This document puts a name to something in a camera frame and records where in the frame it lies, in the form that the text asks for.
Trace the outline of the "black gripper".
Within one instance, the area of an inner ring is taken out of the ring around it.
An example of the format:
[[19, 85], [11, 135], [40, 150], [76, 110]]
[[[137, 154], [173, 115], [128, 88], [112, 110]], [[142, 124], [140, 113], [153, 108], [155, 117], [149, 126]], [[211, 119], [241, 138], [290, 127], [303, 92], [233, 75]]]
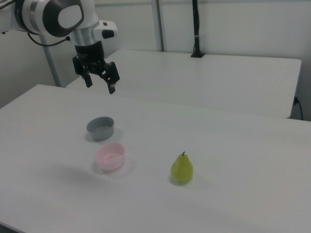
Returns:
[[101, 41], [88, 46], [75, 46], [77, 55], [73, 57], [73, 65], [76, 74], [81, 75], [86, 87], [90, 88], [93, 83], [89, 73], [98, 74], [108, 87], [110, 94], [115, 92], [115, 84], [120, 76], [114, 62], [106, 63], [104, 49]]

